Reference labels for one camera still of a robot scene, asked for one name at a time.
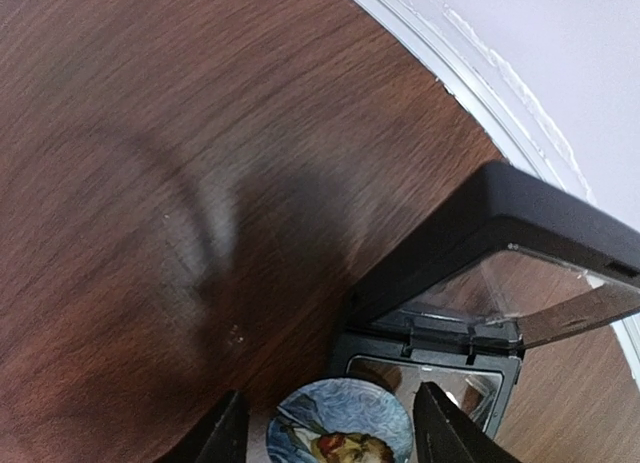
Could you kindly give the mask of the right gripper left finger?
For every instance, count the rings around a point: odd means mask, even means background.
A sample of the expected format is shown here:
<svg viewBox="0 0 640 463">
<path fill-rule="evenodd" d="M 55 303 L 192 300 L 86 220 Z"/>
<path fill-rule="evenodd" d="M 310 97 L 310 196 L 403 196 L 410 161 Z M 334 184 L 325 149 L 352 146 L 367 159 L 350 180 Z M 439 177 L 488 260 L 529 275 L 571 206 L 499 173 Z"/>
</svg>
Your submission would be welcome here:
<svg viewBox="0 0 640 463">
<path fill-rule="evenodd" d="M 167 452 L 168 462 L 245 462 L 249 406 L 239 391 L 227 392 Z"/>
</svg>

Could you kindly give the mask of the round silver brooch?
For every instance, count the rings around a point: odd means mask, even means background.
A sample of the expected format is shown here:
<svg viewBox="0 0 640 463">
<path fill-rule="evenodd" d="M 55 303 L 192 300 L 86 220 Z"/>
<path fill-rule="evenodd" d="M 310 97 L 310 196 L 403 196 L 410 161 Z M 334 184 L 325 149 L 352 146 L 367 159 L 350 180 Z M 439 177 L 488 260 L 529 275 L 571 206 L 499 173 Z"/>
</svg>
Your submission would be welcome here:
<svg viewBox="0 0 640 463">
<path fill-rule="evenodd" d="M 278 404 L 266 447 L 273 462 L 407 462 L 413 426 L 402 403 L 381 386 L 326 378 Z"/>
</svg>

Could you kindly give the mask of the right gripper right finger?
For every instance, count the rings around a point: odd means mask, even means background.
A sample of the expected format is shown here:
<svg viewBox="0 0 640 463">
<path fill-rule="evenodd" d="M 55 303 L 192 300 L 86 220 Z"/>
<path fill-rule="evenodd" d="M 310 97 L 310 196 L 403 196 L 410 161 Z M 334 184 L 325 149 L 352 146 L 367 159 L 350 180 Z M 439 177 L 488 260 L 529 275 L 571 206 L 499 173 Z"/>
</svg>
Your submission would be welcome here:
<svg viewBox="0 0 640 463">
<path fill-rule="evenodd" d="M 489 438 L 434 382 L 422 383 L 413 407 L 420 463 L 520 463 Z"/>
</svg>

